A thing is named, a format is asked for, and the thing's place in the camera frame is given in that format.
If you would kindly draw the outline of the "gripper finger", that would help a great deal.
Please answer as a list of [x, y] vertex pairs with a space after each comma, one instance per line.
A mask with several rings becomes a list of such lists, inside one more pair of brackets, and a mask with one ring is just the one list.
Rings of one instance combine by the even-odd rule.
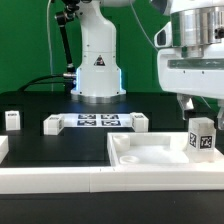
[[182, 118], [187, 120], [189, 114], [194, 110], [192, 97], [186, 94], [177, 94], [177, 101], [182, 111]]
[[224, 100], [218, 100], [219, 112], [217, 122], [219, 130], [224, 130]]

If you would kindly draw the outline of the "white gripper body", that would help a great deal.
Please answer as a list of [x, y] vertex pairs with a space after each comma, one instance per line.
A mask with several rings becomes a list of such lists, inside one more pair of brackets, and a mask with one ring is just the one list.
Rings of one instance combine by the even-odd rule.
[[178, 48], [162, 49], [157, 67], [164, 91], [224, 99], [224, 46], [207, 46], [203, 58], [190, 59]]

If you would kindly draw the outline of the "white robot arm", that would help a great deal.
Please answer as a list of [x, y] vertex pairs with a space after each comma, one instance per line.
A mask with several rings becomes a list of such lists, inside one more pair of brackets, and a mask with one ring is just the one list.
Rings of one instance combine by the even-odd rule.
[[[116, 28], [100, 11], [135, 0], [63, 0], [65, 18], [77, 17], [82, 30], [82, 63], [73, 96], [108, 102], [125, 93], [116, 65]], [[170, 21], [154, 36], [161, 88], [177, 95], [183, 111], [194, 96], [214, 98], [224, 130], [224, 0], [149, 0]]]

